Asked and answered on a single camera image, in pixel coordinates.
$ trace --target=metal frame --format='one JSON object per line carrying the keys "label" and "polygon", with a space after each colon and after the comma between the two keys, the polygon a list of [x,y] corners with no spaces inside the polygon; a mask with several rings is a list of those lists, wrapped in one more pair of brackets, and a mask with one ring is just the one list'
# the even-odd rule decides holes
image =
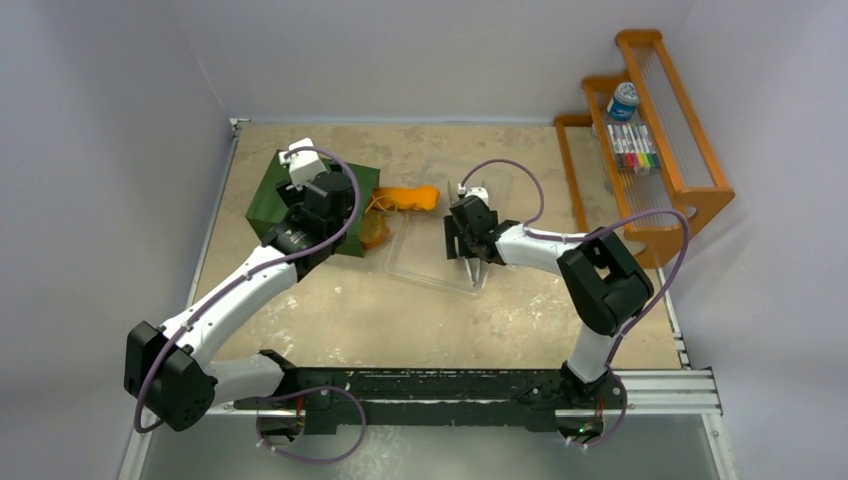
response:
{"label": "metal frame", "polygon": [[[221,206],[224,187],[229,178],[235,151],[241,135],[241,124],[246,119],[236,119],[233,122],[233,142],[230,147],[229,158],[225,168],[224,176],[218,197],[213,208],[213,217],[209,222],[206,236],[195,268],[194,277],[189,288],[186,307],[193,303],[194,295],[204,260],[209,248],[215,219]],[[665,275],[661,269],[657,270],[659,282],[665,282]],[[727,433],[721,419],[721,403],[718,390],[709,370],[692,370],[689,364],[689,356],[680,332],[680,326],[674,312],[671,297],[665,295],[665,307],[669,315],[672,335],[678,350],[678,356],[682,370],[623,370],[617,371],[622,378],[625,388],[628,390],[628,415],[701,415],[707,436],[708,448],[715,461],[716,470],[721,480],[735,480],[738,478],[735,469],[735,460],[730,446]],[[207,415],[249,415],[249,416],[274,416],[281,418],[294,418],[295,412],[291,410],[244,410],[235,409],[232,403],[225,403],[211,408]],[[581,410],[557,410],[557,417],[572,417],[591,415],[592,412]],[[145,412],[143,423],[153,421],[153,415]],[[129,439],[124,461],[121,466],[119,480],[138,480],[141,478],[144,460],[150,446],[151,434],[138,434],[132,432]]]}

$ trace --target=worn table surface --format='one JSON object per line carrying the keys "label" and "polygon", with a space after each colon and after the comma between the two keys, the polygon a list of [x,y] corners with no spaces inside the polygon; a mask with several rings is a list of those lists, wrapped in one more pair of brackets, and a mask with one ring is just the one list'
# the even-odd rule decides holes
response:
{"label": "worn table surface", "polygon": [[[384,186],[415,186],[422,162],[432,158],[450,159],[469,169],[489,158],[521,161],[540,177],[547,193],[546,213],[536,226],[575,230],[553,127],[248,123],[226,183],[197,298],[257,245],[244,218],[254,190],[274,151],[306,136],[348,161],[380,168]],[[509,201],[499,207],[501,218],[529,218],[538,208],[533,184],[520,172],[513,178]],[[584,196],[608,197],[602,184],[600,180],[599,191]],[[615,216],[614,210],[605,210],[604,202],[597,203],[588,208],[596,221]],[[571,351],[580,320],[558,278],[526,268],[492,269],[481,294],[470,296],[390,275],[385,271],[388,252],[389,245],[384,245],[364,259],[332,257],[260,310],[217,358],[273,348],[303,366],[556,368]],[[420,259],[422,265],[433,261],[445,260]],[[628,335],[614,366],[680,367],[662,302]]]}

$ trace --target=marker set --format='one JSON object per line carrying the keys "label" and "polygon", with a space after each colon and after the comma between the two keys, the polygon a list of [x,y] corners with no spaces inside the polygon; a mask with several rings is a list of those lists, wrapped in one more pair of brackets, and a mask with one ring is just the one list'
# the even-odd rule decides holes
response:
{"label": "marker set", "polygon": [[659,170],[660,157],[644,123],[608,123],[615,163],[619,170]]}

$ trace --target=green box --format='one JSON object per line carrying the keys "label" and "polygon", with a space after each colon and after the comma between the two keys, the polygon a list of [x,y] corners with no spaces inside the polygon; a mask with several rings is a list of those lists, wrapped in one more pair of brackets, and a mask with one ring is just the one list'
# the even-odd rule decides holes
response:
{"label": "green box", "polygon": [[[265,175],[262,181],[259,182],[259,187],[253,195],[253,200],[250,202],[250,207],[247,208],[245,218],[250,223],[251,228],[260,239],[276,224],[283,221],[286,215],[286,204],[280,199],[277,194],[277,184],[280,182],[288,182],[291,180],[289,171],[279,162],[280,150],[274,154],[268,169],[265,170]],[[324,164],[329,167],[330,161],[324,160]],[[356,175],[357,183],[359,183],[360,195],[360,210],[356,222],[350,227],[347,232],[347,237],[336,253],[341,255],[350,255],[353,257],[364,257],[365,249],[362,248],[362,243],[359,241],[359,223],[362,220],[362,214],[365,213],[365,208],[368,207],[368,202],[371,200],[371,194],[377,185],[380,183],[380,170],[377,168],[365,167],[355,163],[348,163],[350,169]]]}

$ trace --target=transparent plastic container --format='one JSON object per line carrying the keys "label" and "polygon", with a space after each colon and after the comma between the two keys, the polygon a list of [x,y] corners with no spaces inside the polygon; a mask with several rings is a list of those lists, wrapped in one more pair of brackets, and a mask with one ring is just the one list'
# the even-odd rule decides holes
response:
{"label": "transparent plastic container", "polygon": [[[451,201],[456,200],[456,186],[476,163],[456,162],[431,157],[424,161],[415,185],[432,185],[440,191],[439,204],[431,212],[410,212],[409,223],[391,244],[386,271],[410,281],[479,294],[486,284],[489,265],[480,265],[477,284],[472,284],[465,260],[447,259],[444,217],[449,215]],[[468,181],[468,187],[483,186],[489,193],[489,207],[497,210],[509,199],[512,172],[501,166],[487,165]],[[477,259],[471,260],[475,269]]]}

